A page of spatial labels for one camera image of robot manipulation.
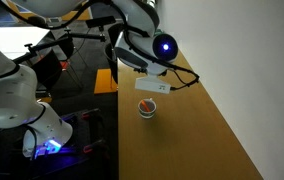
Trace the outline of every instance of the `dark floor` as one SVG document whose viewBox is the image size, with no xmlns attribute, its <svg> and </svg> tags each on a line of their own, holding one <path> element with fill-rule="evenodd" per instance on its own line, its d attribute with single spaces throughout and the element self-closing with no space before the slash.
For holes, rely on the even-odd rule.
<svg viewBox="0 0 284 180">
<path fill-rule="evenodd" d="M 92 9 L 93 17 L 103 16 L 103 13 L 101 14 L 98 12 L 104 12 L 104 10 L 99 11 L 99 8 L 105 10 L 104 6 L 97 5 L 96 9 Z M 1 23 L 0 26 L 27 25 Z M 106 37 L 108 37 L 106 31 L 108 27 L 109 25 L 105 27 L 104 31 Z M 69 28 L 72 30 L 72 32 L 77 33 L 87 33 L 89 30 L 82 21 L 73 22 Z M 53 33 L 55 37 L 59 37 L 64 32 L 63 30 L 55 30 Z M 92 28 L 89 33 L 100 34 L 98 28 Z M 31 175 L 29 174 L 31 177 L 38 176 L 38 178 L 35 179 L 118 179 L 117 93 L 100 95 L 95 95 L 93 93 L 97 70 L 109 67 L 103 53 L 104 46 L 106 43 L 108 43 L 108 40 L 107 42 L 100 42 L 98 40 L 90 39 L 74 39 L 74 43 L 76 47 L 80 48 L 79 51 L 81 55 L 89 65 L 89 67 L 86 68 L 83 62 L 79 59 L 78 54 L 75 54 L 74 57 L 72 57 L 72 65 L 76 69 L 76 73 L 80 77 L 84 87 L 78 88 L 78 86 L 74 84 L 66 73 L 62 73 L 61 78 L 51 91 L 53 101 L 50 104 L 60 116 L 70 113 L 77 114 L 78 123 L 73 125 L 74 129 L 76 132 L 81 131 L 82 135 L 84 133 L 84 137 L 81 135 L 74 137 L 74 141 L 77 142 L 74 144 L 80 146 L 76 147 L 78 150 L 77 153 L 74 156 L 61 155 L 54 157 L 52 156 L 49 159 L 39 158 L 38 161 L 36 160 L 37 162 L 30 164 L 27 159 L 21 157 L 19 152 L 16 152 L 19 155 L 12 156 L 12 152 L 10 152 L 8 149 L 1 149 L 0 179 L 20 179 L 22 176 L 25 177 L 25 175 L 28 174 L 26 172 L 32 172 L 30 173 Z M 99 108 L 101 110 L 104 126 L 99 124 L 99 118 L 92 118 L 90 122 L 84 122 L 79 117 L 79 113 L 81 111 L 94 108 Z M 89 127 L 88 130 L 83 130 L 83 128 L 86 126 Z M 10 137 L 7 135 L 8 133 L 11 133 L 11 135 L 14 133 L 15 135 Z M 4 141 L 0 143 L 0 146 L 2 147 L 2 144 L 10 143 L 9 147 L 13 147 L 13 143 L 11 143 L 12 139 L 10 138 L 19 138 L 21 135 L 23 135 L 23 133 L 24 130 L 19 128 L 0 132 L 0 141 Z M 78 142 L 82 142 L 82 138 L 86 138 L 87 144 L 89 144 L 100 137 L 106 139 L 108 145 L 107 151 L 104 151 L 104 149 L 99 149 L 91 155 L 84 155 L 81 152 L 83 143 Z M 26 169 L 27 164 L 32 165 L 31 171 Z"/>
</svg>

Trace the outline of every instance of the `cable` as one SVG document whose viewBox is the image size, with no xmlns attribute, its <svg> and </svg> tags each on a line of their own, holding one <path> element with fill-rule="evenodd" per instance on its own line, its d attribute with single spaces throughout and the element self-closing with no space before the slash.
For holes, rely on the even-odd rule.
<svg viewBox="0 0 284 180">
<path fill-rule="evenodd" d="M 91 28 L 89 28 L 89 30 L 88 30 L 85 34 L 89 34 L 90 31 L 91 31 Z M 80 49 L 82 48 L 82 46 L 83 46 L 85 40 L 86 40 L 86 38 L 83 39 L 83 41 L 82 41 L 80 47 L 79 47 L 79 48 L 76 48 L 76 51 L 72 54 L 72 56 L 73 56 L 75 53 L 77 53 L 77 52 L 80 51 Z"/>
<path fill-rule="evenodd" d="M 127 21 L 126 21 L 126 17 L 124 15 L 124 13 L 121 11 L 121 9 L 115 5 L 114 3 L 111 3 L 110 4 L 111 7 L 113 7 L 121 16 L 122 20 L 123 20 L 123 25 L 124 25 L 124 30 L 123 30 L 123 33 L 124 33 L 124 39 L 126 41 L 126 43 L 129 45 L 129 47 L 135 52 L 137 53 L 138 55 L 144 57 L 145 59 L 147 60 L 150 60 L 152 61 L 153 63 L 157 63 L 157 64 L 160 64 L 164 67 L 167 67 L 168 69 L 172 69 L 174 71 L 176 70 L 180 70 L 180 71 L 185 71 L 187 73 L 191 73 L 192 75 L 194 75 L 195 79 L 193 81 L 190 81 L 189 83 L 185 83 L 183 86 L 180 86 L 180 87 L 171 87 L 171 91 L 175 91 L 175 90 L 179 90 L 179 89 L 182 89 L 184 87 L 189 87 L 195 83 L 198 83 L 199 82 L 199 78 L 200 76 L 196 73 L 194 73 L 193 71 L 189 70 L 189 69 L 186 69 L 186 68 L 183 68 L 183 67 L 180 67 L 180 66 L 176 66 L 176 65 L 173 65 L 171 63 L 168 63 L 166 61 L 163 61 L 161 59 L 157 59 L 153 56 L 150 56 L 146 53 L 144 53 L 143 51 L 141 51 L 140 49 L 138 49 L 129 39 L 129 30 L 130 28 L 129 25 L 127 24 Z"/>
<path fill-rule="evenodd" d="M 90 1 L 87 1 L 70 20 L 68 20 L 66 23 L 63 23 L 60 26 L 56 26 L 56 27 L 48 27 L 48 26 L 45 26 L 45 25 L 39 25 L 39 24 L 36 24 L 36 23 L 34 23 L 32 21 L 29 21 L 28 19 L 25 19 L 24 17 L 22 17 L 21 15 L 19 15 L 15 11 L 13 11 L 4 2 L 2 2 L 2 0 L 0 0 L 0 6 L 3 9 L 5 9 L 6 11 L 8 11 L 10 14 L 14 15 L 15 17 L 21 19 L 22 21 L 24 21 L 24 22 L 26 22 L 28 24 L 31 24 L 33 26 L 36 26 L 36 27 L 39 27 L 39 28 L 43 28 L 43 29 L 56 30 L 56 29 L 66 28 L 69 24 L 71 24 L 74 20 L 76 20 L 87 8 L 89 8 L 93 4 L 95 4 L 95 3 L 105 3 L 105 4 L 108 4 L 108 3 L 110 3 L 109 1 L 110 0 L 90 0 Z"/>
<path fill-rule="evenodd" d="M 175 70 L 173 70 L 173 69 L 168 69 L 168 70 L 169 70 L 169 71 L 172 71 L 172 72 L 176 75 L 176 77 L 178 77 L 178 79 L 180 80 L 181 83 L 187 84 L 186 82 L 184 82 L 184 81 L 181 79 L 181 77 L 179 76 L 179 74 L 178 74 Z"/>
<path fill-rule="evenodd" d="M 37 137 L 36 137 L 36 134 L 35 134 L 35 131 L 33 128 L 29 127 L 29 126 L 25 126 L 33 135 L 34 137 L 34 147 L 33 147 L 33 152 L 32 152 L 32 156 L 30 157 L 30 164 L 29 164 L 29 167 L 28 167 L 28 170 L 26 172 L 26 180 L 30 179 L 31 177 L 31 172 L 33 170 L 33 163 L 34 163 L 34 160 L 35 160 L 35 155 L 36 155 L 36 142 L 37 142 Z"/>
</svg>

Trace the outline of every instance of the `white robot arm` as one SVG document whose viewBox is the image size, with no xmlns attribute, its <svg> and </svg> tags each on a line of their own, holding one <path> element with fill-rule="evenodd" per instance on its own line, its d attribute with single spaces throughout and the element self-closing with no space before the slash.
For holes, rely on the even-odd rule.
<svg viewBox="0 0 284 180">
<path fill-rule="evenodd" d="M 43 17 L 60 17 L 85 2 L 12 1 Z M 90 0 L 88 3 L 95 2 L 110 4 L 123 19 L 125 29 L 118 37 L 116 55 L 125 64 L 143 69 L 148 75 L 137 80 L 136 88 L 168 93 L 170 85 L 157 79 L 157 76 L 168 68 L 177 68 L 171 64 L 177 56 L 178 47 L 169 35 L 154 36 L 160 22 L 155 10 L 139 0 Z M 36 101 L 36 84 L 36 75 L 31 68 L 16 65 L 0 52 L 0 128 L 29 127 L 23 141 L 25 157 L 59 152 L 73 131 L 71 125 L 63 122 L 48 104 Z"/>
</svg>

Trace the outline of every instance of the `small cup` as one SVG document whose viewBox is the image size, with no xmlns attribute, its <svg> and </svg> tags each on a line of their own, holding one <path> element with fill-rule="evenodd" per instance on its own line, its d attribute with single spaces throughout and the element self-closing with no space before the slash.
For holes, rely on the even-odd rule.
<svg viewBox="0 0 284 180">
<path fill-rule="evenodd" d="M 138 108 L 139 108 L 140 115 L 143 118 L 148 119 L 148 118 L 153 117 L 155 110 L 156 110 L 156 104 L 152 100 L 152 98 L 143 99 L 139 102 Z"/>
</svg>

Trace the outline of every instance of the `wooden tabletop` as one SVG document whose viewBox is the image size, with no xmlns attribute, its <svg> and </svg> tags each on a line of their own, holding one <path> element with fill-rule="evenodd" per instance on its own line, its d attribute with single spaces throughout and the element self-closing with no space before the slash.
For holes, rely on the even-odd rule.
<svg viewBox="0 0 284 180">
<path fill-rule="evenodd" d="M 190 68 L 180 52 L 175 64 Z M 120 180 L 262 179 L 201 83 L 160 94 L 135 89 L 141 76 L 119 62 Z M 181 85 L 172 72 L 161 79 Z M 151 119 L 139 115 L 144 98 L 157 104 Z"/>
</svg>

